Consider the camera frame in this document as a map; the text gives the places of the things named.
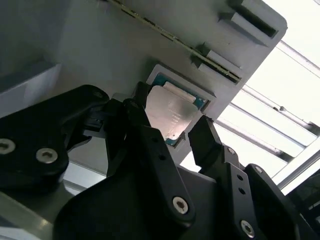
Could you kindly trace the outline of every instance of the screw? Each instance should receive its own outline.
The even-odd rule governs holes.
[[[98,98],[102,98],[103,97],[102,93],[98,92],[98,91],[93,92],[93,95],[95,95]]]
[[[258,167],[258,166],[255,166],[254,167],[260,174],[262,174],[263,173],[263,171],[262,171],[262,169],[260,168],[260,167]]]
[[[36,159],[44,164],[51,164],[58,158],[58,153],[51,148],[41,148],[36,151]]]
[[[255,230],[253,229],[253,227],[250,225],[250,223],[248,223],[245,220],[242,220],[240,222],[242,231],[244,231],[244,233],[251,239],[253,239],[255,237]]]
[[[5,155],[13,152],[16,149],[16,144],[7,138],[0,138],[0,155]]]
[[[175,196],[172,200],[174,208],[180,213],[180,214],[186,214],[189,210],[187,202],[179,197]]]
[[[235,155],[235,154],[236,154],[235,150],[233,150],[231,147],[228,147],[228,151],[229,151],[229,153],[231,153],[232,155]]]

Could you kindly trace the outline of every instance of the black plastic part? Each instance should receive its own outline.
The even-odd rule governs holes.
[[[285,197],[277,185],[261,168],[249,164],[245,172],[249,177],[252,189],[254,209],[258,225],[268,239],[275,240],[317,240],[319,239],[311,227],[295,209],[295,206]]]
[[[54,239],[217,239],[215,225],[220,220],[213,217],[219,207],[216,202],[217,184],[213,179],[177,168],[197,213],[194,224],[184,230],[173,227],[168,219],[159,214],[163,212],[162,205],[145,189],[153,185],[137,167],[136,164],[129,164],[119,169],[113,177],[71,199],[55,221]]]
[[[74,127],[76,119],[91,108],[109,100],[107,94],[91,85],[84,85],[15,112],[0,119],[0,138],[15,143],[15,150],[0,155],[0,188],[46,192],[54,189],[62,180],[69,158],[65,139]],[[58,158],[46,164],[36,159],[41,148],[54,149]]]
[[[202,167],[199,172],[220,186],[220,207],[215,217],[225,228],[216,226],[217,239],[248,239],[241,221],[253,227],[255,238],[266,239],[258,227],[248,176],[240,169],[235,151],[221,143],[211,119],[202,116],[188,136],[194,161]]]
[[[147,97],[150,89],[151,89],[151,86],[149,84],[141,81],[138,82],[138,84],[135,87],[133,99],[137,103],[142,105],[144,109],[146,109],[146,106],[147,106]]]

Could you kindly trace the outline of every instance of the bolt hole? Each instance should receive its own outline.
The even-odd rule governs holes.
[[[52,153],[50,153],[50,152],[48,152],[48,151],[45,151],[44,153],[42,153],[42,156],[43,156],[43,157],[46,157],[46,158],[48,158],[48,159],[50,159],[50,158],[53,157]]]
[[[245,195],[245,194],[246,194],[245,190],[243,190],[241,187],[239,187],[239,192],[240,192],[242,195]]]
[[[9,148],[9,144],[7,143],[0,143],[0,150],[7,150]]]
[[[178,201],[176,204],[177,204],[177,205],[179,206],[179,208],[181,208],[181,209],[184,209],[184,208],[185,208],[184,203],[181,202],[181,201]]]
[[[166,157],[163,156],[163,155],[159,155],[159,159],[160,159],[161,161],[164,161],[164,160],[166,160]]]
[[[249,233],[251,233],[251,228],[250,228],[250,227],[245,226],[244,228],[245,228],[245,230],[247,230]]]

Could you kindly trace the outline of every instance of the gray panel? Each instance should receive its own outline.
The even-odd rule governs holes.
[[[40,61],[0,77],[0,118],[46,99],[53,90],[61,66]]]
[[[229,25],[219,21],[219,13],[231,11],[224,0],[123,1],[128,7],[187,44],[196,47],[205,42],[208,48],[241,68],[242,81],[235,85],[219,74],[209,76],[199,71],[192,64],[188,52],[111,5],[105,11],[105,8],[97,8],[97,2],[94,0],[71,0],[68,9],[59,0],[56,6],[60,4],[61,12],[48,12],[48,7],[40,7],[39,4],[53,4],[49,0],[14,2],[19,8],[32,8],[32,5],[35,5],[35,11],[28,9],[23,13],[28,19],[27,26],[22,24],[20,18],[7,16],[13,20],[14,26],[18,26],[15,34],[11,35],[20,39],[25,36],[29,45],[37,47],[37,50],[62,64],[55,95],[83,84],[92,84],[110,96],[114,93],[130,96],[137,82],[146,81],[154,66],[163,63],[192,79],[205,91],[215,94],[216,101],[212,104],[214,110],[209,116],[216,119],[277,44],[275,39],[270,47],[256,45]],[[11,13],[15,16],[20,11],[14,8]],[[59,23],[64,22],[63,27],[57,26],[50,40],[48,29],[43,29],[42,24],[33,24],[35,20],[41,19],[46,20],[46,26],[56,26],[55,20],[58,19]],[[21,48],[23,44],[19,41],[17,46]],[[19,59],[18,56],[15,59],[12,52],[8,55],[12,64]],[[102,157],[105,149],[92,146],[92,151],[100,154],[98,159],[90,157],[81,162],[101,166],[101,161],[105,161]],[[173,158],[179,162],[188,153],[187,148],[184,148]],[[74,157],[81,159],[82,155],[79,153]]]

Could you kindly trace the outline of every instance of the black mechanical arm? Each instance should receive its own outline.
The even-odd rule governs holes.
[[[200,172],[176,165],[145,113],[149,90],[140,82],[120,102],[84,85],[1,118],[1,189],[55,191],[68,151],[99,137],[107,178],[60,210],[54,239],[318,239],[261,167],[239,164],[206,116],[188,134]]]

